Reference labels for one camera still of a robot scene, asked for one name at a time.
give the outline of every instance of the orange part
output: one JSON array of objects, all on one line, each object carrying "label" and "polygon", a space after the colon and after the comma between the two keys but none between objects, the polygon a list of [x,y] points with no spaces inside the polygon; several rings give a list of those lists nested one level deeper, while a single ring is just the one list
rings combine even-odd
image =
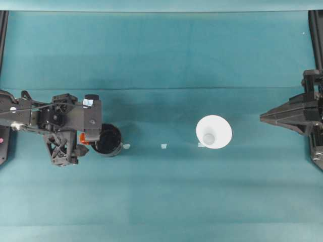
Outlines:
[{"label": "orange part", "polygon": [[85,133],[80,134],[80,143],[83,145],[89,145],[90,143],[85,140]]}]

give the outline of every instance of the table surface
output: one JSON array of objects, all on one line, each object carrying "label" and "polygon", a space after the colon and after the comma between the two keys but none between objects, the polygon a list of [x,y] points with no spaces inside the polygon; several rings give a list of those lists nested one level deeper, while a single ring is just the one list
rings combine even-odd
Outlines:
[{"label": "table surface", "polygon": [[[307,139],[259,121],[314,67],[307,12],[10,12],[1,88],[44,102],[97,93],[131,147],[60,168],[42,137],[14,133],[2,240],[321,241]],[[197,147],[208,114],[232,126],[224,149]]]}]

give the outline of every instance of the teal cloth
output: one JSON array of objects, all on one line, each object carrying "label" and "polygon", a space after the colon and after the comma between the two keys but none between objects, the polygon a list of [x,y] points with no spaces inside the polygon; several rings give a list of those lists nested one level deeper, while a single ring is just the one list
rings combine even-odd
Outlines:
[{"label": "teal cloth", "polygon": [[[61,168],[41,136],[15,134],[1,241],[321,241],[307,139],[259,121],[313,68],[307,12],[11,12],[1,88],[97,93],[131,147]],[[208,114],[232,126],[224,149],[197,147]]]},{"label": "teal cloth", "polygon": [[321,0],[1,0],[12,11],[255,12],[323,9]]}]

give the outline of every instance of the black wire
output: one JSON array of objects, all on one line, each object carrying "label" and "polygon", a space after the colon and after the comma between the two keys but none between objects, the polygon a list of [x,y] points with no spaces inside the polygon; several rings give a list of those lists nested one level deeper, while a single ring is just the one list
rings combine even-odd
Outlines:
[{"label": "black wire", "polygon": [[83,105],[83,104],[71,104],[71,103],[65,103],[65,102],[56,102],[56,103],[51,103],[51,104],[42,105],[42,106],[38,106],[38,107],[31,107],[31,108],[24,108],[24,109],[4,111],[4,112],[0,112],[0,115],[1,114],[8,114],[8,113],[15,113],[15,112],[32,111],[34,109],[41,109],[41,108],[46,108],[46,107],[52,107],[52,106],[55,106],[55,105],[82,106],[82,107],[90,108],[89,106],[86,106],[86,105]]}]

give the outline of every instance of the small paper piece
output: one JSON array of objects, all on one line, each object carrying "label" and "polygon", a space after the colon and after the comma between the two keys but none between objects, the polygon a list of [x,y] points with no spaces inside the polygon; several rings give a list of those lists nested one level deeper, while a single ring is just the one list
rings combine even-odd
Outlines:
[{"label": "small paper piece", "polygon": [[128,150],[128,149],[130,148],[130,144],[124,144],[124,145],[123,145],[123,148],[124,148],[125,150]]}]

